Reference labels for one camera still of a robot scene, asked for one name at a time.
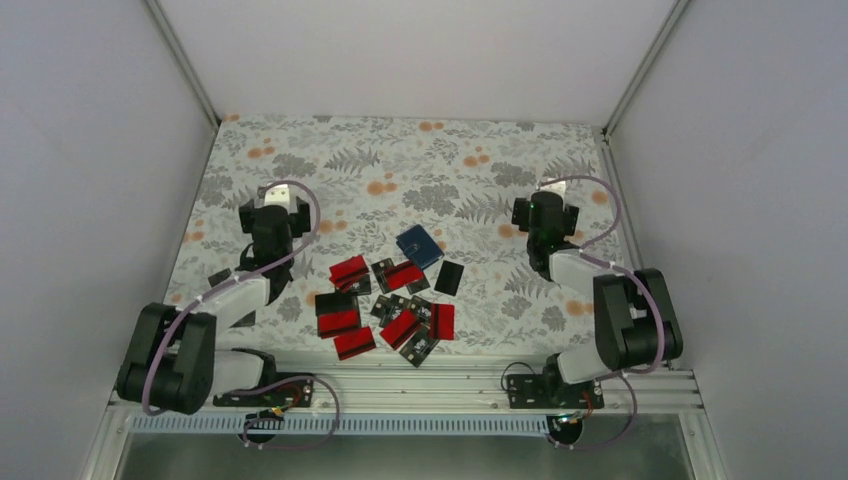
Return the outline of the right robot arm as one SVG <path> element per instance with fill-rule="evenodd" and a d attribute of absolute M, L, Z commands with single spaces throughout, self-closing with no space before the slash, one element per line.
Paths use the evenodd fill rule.
<path fill-rule="evenodd" d="M 513 204 L 511 222 L 527 235 L 528 263 L 541 278 L 590 297 L 594 338 L 550 356 L 543 376 L 551 388 L 601 380 L 619 372 L 649 373 L 679 358 L 684 341 L 664 275 L 630 270 L 567 241 L 577 207 L 540 190 Z"/>

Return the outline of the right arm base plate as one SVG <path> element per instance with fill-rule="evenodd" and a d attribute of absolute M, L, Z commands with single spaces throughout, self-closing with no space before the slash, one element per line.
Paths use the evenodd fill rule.
<path fill-rule="evenodd" d="M 541 374 L 509 374 L 505 377 L 507 399 L 511 409 L 602 409 L 603 391 L 594 381 L 564 384 Z"/>

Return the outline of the black card apart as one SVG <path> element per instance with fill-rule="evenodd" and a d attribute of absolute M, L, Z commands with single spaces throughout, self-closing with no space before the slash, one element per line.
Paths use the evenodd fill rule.
<path fill-rule="evenodd" d="M 445 295 L 456 296 L 464 270 L 464 265 L 444 260 L 439 269 L 434 290 Z"/>

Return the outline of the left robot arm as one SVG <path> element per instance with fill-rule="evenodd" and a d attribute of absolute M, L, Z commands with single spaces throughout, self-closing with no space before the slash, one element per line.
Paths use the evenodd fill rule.
<path fill-rule="evenodd" d="M 211 396 L 259 386 L 270 373 L 269 355 L 221 350 L 219 334 L 275 301 L 291 282 L 296 238 L 314 236 L 311 208 L 247 203 L 239 218 L 251 243 L 234 272 L 184 307 L 144 306 L 119 369 L 119 398 L 146 404 L 150 414 L 197 412 Z"/>

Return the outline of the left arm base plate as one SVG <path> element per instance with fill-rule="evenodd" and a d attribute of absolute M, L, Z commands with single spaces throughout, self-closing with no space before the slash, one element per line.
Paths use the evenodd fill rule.
<path fill-rule="evenodd" d="M 229 392 L 212 398 L 216 407 L 306 408 L 311 406 L 314 376 L 305 372 L 276 372 L 256 387 Z"/>

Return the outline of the blue leather card holder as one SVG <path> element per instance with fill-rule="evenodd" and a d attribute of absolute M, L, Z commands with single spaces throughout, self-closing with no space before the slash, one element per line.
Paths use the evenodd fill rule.
<path fill-rule="evenodd" d="M 444 256 L 443 249 L 420 224 L 413 225 L 398 235 L 396 245 L 403 255 L 421 270 L 426 270 Z"/>

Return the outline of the red card pile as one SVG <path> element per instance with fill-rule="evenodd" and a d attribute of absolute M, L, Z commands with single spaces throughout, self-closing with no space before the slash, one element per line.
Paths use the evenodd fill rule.
<path fill-rule="evenodd" d="M 379 335 L 393 350 L 398 350 L 415 333 L 419 325 L 418 315 L 404 309 L 379 332 Z"/>

